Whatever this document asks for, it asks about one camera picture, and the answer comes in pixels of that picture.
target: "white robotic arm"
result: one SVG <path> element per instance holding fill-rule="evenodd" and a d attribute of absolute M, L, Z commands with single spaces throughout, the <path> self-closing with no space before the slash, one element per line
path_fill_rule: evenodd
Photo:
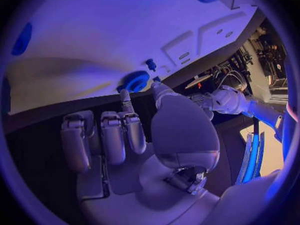
<path fill-rule="evenodd" d="M 212 93 L 194 94 L 191 100 L 204 110 L 216 111 L 220 114 L 240 114 L 256 117 L 275 131 L 275 138 L 282 140 L 282 125 L 284 114 L 273 109 L 266 103 L 259 102 L 227 85 Z"/>

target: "robotic hand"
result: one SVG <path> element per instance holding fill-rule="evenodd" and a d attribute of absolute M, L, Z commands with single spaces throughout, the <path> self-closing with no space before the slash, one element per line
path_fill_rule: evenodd
<path fill-rule="evenodd" d="M 230 86 L 223 85 L 212 93 L 194 94 L 191 100 L 204 110 L 216 111 L 220 114 L 240 114 L 256 117 L 275 131 L 275 138 L 281 142 L 284 114 L 276 111 L 271 106 L 249 99 L 244 94 Z"/>

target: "blue light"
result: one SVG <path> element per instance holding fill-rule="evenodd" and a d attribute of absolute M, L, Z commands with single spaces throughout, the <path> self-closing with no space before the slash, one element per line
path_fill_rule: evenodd
<path fill-rule="evenodd" d="M 253 136 L 250 159 L 249 159 L 249 163 L 248 163 L 248 167 L 247 167 L 245 176 L 242 181 L 243 183 L 249 182 L 253 177 L 253 173 L 255 170 L 256 162 L 257 162 L 257 156 L 258 156 L 258 152 L 259 152 L 259 144 L 260 144 L 259 138 L 260 137 L 258 134 L 255 134 Z"/>

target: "robotic arm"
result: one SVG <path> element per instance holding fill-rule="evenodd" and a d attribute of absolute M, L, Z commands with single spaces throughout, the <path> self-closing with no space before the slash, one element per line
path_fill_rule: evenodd
<path fill-rule="evenodd" d="M 284 114 L 276 111 L 271 106 L 246 98 L 244 94 L 230 86 L 223 85 L 212 93 L 194 94 L 191 100 L 202 107 L 205 111 L 216 111 L 220 114 L 240 114 L 269 125 L 275 131 L 275 138 L 281 142 L 283 133 Z"/>

